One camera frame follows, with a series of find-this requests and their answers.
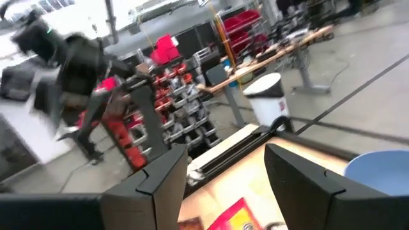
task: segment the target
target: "blue container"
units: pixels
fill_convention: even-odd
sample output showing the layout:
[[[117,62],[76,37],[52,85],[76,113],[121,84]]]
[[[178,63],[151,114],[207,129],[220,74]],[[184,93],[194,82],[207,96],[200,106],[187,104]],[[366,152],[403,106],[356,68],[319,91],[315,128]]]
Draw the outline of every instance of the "blue container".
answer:
[[[222,63],[223,63],[223,66],[225,66],[225,67],[227,66],[227,67],[230,68],[230,66],[231,66],[230,60],[228,58],[226,58]]]
[[[409,195],[409,151],[367,153],[353,159],[345,177],[390,196]]]
[[[231,87],[231,88],[237,87],[237,86],[238,86],[237,80],[235,80],[234,82],[230,82],[230,83],[228,84],[228,86]]]

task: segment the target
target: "black bag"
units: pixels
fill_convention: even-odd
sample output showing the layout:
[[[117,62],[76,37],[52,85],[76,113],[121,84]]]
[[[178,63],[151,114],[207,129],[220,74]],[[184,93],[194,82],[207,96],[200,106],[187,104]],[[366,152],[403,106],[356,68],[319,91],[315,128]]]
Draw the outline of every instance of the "black bag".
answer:
[[[6,67],[1,75],[0,96],[20,102],[27,101],[34,76],[34,69],[21,68],[20,65]]]

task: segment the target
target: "wooden desk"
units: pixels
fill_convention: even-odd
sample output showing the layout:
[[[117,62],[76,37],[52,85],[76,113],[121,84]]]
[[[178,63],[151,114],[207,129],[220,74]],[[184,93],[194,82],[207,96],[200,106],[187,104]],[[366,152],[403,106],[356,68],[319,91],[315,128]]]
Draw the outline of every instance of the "wooden desk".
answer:
[[[258,68],[266,66],[266,65],[270,64],[271,62],[276,61],[277,59],[283,57],[284,55],[289,54],[290,52],[293,52],[295,50],[295,48],[297,48],[299,46],[302,46],[302,45],[305,45],[305,44],[313,41],[314,39],[317,39],[319,37],[322,37],[322,36],[325,36],[325,35],[331,33],[333,28],[334,27],[332,25],[330,25],[330,26],[323,27],[323,28],[319,29],[318,31],[311,32],[310,35],[306,36],[300,43],[298,43],[296,45],[290,45],[290,46],[286,47],[285,49],[281,49],[276,55],[268,58],[265,61],[262,61],[260,63],[254,63],[252,65],[249,65],[249,66],[246,66],[246,67],[243,67],[243,68],[237,70],[236,73],[231,75],[228,80],[225,80],[224,82],[222,82],[222,83],[220,83],[220,84],[218,84],[216,86],[204,87],[203,85],[200,85],[200,86],[198,86],[198,88],[200,90],[203,90],[203,91],[206,91],[206,92],[209,92],[209,93],[214,93],[214,92],[226,87],[228,84],[230,84],[230,83],[232,83],[234,81],[237,81],[241,77],[253,72],[254,70],[257,70]]]
[[[239,132],[226,139],[204,154],[201,161],[214,157],[242,140],[257,128],[247,125]],[[325,155],[280,138],[272,138],[267,143],[274,143],[300,156],[305,157],[336,173],[342,174],[347,162]],[[179,221],[201,217],[205,229],[232,204],[244,197],[255,217],[265,226],[271,222],[284,221],[274,193],[268,182],[264,166],[264,146],[260,146],[233,167],[190,195],[182,202]]]
[[[229,102],[230,108],[233,111],[233,115],[236,119],[236,126],[238,126],[239,128],[243,128],[245,126],[245,121],[243,119],[242,113],[240,112],[240,109],[237,105],[237,102],[235,100],[235,96],[233,95],[232,91],[230,90],[230,88],[228,87],[228,84],[230,84],[231,82],[234,82],[238,79],[240,79],[241,77],[253,72],[254,70],[257,70],[258,68],[264,67],[268,64],[270,64],[273,61],[276,61],[277,59],[283,57],[286,54],[289,53],[294,53],[295,55],[295,59],[298,63],[298,70],[300,71],[300,75],[301,75],[301,79],[302,79],[302,86],[298,86],[298,87],[294,87],[293,89],[295,91],[301,91],[304,93],[329,93],[330,92],[330,87],[329,86],[315,86],[311,83],[310,78],[309,78],[309,74],[308,74],[308,70],[307,67],[305,65],[305,61],[304,61],[304,57],[305,54],[302,54],[302,51],[300,49],[298,49],[298,47],[305,45],[311,41],[313,41],[316,38],[325,36],[329,33],[332,32],[333,26],[326,26],[323,27],[321,29],[319,29],[318,31],[315,32],[311,32],[309,35],[307,35],[301,42],[298,42],[297,44],[294,45],[290,45],[288,47],[286,47],[285,49],[281,49],[276,55],[268,58],[265,61],[262,61],[260,63],[254,63],[252,65],[243,67],[239,70],[236,71],[235,74],[231,75],[229,77],[229,79],[225,80],[224,82],[213,86],[213,87],[204,87],[203,85],[198,85],[197,88],[208,92],[208,93],[214,93],[220,89],[223,90],[223,93],[226,96],[227,101]]]

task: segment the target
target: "table leg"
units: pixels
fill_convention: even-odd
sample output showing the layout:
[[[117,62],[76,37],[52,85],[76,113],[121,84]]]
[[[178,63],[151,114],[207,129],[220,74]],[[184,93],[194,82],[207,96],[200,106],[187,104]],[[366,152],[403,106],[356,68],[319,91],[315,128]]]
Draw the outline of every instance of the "table leg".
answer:
[[[243,119],[242,114],[240,113],[240,109],[238,108],[238,105],[237,105],[236,100],[235,100],[235,98],[233,96],[233,93],[231,92],[230,87],[229,86],[223,87],[223,92],[224,92],[224,94],[225,94],[225,96],[226,96],[226,98],[227,98],[227,100],[229,102],[231,110],[233,111],[233,115],[236,118],[237,127],[243,128],[245,126],[244,119]]]
[[[294,91],[298,91],[301,93],[321,93],[327,94],[331,92],[330,86],[318,86],[312,84],[309,74],[308,74],[308,66],[305,61],[305,54],[302,53],[301,49],[294,50],[295,55],[295,65],[300,71],[301,79],[302,79],[302,86],[296,86],[293,88]]]

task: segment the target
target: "white trash can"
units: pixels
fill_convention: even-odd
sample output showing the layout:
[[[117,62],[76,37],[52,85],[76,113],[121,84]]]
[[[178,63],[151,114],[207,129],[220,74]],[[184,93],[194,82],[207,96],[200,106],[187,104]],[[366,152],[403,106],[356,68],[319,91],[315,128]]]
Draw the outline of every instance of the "white trash can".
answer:
[[[261,77],[243,94],[249,99],[260,125],[270,126],[279,116],[289,116],[279,73]]]

